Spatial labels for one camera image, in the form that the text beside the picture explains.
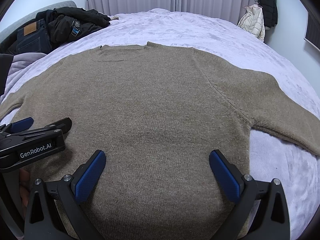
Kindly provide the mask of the grey quilted headboard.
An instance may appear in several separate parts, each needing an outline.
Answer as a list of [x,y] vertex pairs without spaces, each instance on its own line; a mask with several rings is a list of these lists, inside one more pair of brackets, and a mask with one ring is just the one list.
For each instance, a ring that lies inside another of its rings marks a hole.
[[5,14],[4,18],[1,20],[1,42],[22,24],[35,18],[38,12],[61,7],[77,7],[77,5],[74,1],[63,1],[42,7],[33,12],[29,12],[28,14],[25,12],[18,12],[17,10],[10,10],[9,13]]

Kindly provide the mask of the brown knit sweater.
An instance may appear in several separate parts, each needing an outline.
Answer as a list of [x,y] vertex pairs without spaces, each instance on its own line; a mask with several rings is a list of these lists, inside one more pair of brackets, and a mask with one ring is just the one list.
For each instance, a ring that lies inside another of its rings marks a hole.
[[56,180],[95,150],[107,166],[85,205],[106,239],[210,239],[232,209],[209,166],[218,149],[249,172],[258,129],[319,155],[319,119],[263,72],[195,48],[97,47],[9,94],[1,116],[35,127],[69,117],[63,154],[29,166]]

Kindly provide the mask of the light purple folded blanket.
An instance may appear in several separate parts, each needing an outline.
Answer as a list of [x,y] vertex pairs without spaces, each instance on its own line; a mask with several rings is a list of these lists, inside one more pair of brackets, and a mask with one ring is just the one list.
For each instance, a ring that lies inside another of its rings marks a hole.
[[18,82],[18,80],[26,73],[28,67],[45,56],[45,53],[23,53],[13,56],[13,61],[5,83],[4,93],[1,95],[1,102],[9,94],[9,91]]

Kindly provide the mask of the cream puffer jacket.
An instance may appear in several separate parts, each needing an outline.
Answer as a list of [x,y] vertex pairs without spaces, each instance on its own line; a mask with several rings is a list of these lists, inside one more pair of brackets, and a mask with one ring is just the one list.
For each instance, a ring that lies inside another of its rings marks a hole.
[[245,7],[246,13],[240,18],[237,26],[264,42],[265,26],[263,8],[257,4]]

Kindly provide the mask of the dark blue jeans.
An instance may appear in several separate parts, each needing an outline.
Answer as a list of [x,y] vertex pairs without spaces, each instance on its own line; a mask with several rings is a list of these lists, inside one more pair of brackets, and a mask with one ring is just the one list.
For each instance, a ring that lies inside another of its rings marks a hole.
[[52,51],[44,19],[40,19],[18,29],[16,50],[18,54],[49,54]]

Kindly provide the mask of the wall mounted monitor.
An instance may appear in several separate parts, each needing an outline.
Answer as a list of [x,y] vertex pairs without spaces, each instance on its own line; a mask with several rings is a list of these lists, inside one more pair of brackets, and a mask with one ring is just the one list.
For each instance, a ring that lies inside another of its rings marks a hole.
[[313,47],[320,50],[320,29],[319,22],[316,18],[308,13],[308,21],[306,26],[305,38]]

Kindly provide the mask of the black jacket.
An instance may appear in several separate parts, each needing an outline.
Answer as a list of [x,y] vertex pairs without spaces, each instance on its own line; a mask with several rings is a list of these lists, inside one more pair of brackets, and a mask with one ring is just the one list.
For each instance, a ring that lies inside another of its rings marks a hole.
[[76,7],[61,7],[38,12],[35,18],[14,30],[1,42],[1,53],[18,55],[17,31],[26,25],[44,19],[52,51],[65,43],[75,42],[110,25],[111,18],[98,11]]

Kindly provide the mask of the black hanging coat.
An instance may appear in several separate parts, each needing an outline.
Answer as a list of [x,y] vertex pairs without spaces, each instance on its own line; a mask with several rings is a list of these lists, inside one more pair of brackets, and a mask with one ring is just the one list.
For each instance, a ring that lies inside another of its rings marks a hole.
[[278,24],[277,0],[258,0],[263,9],[264,26],[268,29]]

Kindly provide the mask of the lavender fleece blanket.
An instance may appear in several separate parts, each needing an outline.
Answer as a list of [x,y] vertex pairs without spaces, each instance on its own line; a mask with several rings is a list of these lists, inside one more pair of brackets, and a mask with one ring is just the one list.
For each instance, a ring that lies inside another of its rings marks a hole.
[[[103,45],[144,45],[147,42],[194,47],[222,57],[237,67],[271,74],[288,97],[312,114],[319,115],[319,97],[310,83],[289,60],[268,45],[231,22],[165,9],[121,14],[119,20],[112,21],[109,27],[75,43],[65,44],[40,61],[14,71],[8,77],[1,100],[68,55]],[[283,181],[291,238],[297,239],[319,206],[319,157],[296,145],[253,131],[250,161],[254,175],[263,171],[265,178],[278,176]]]

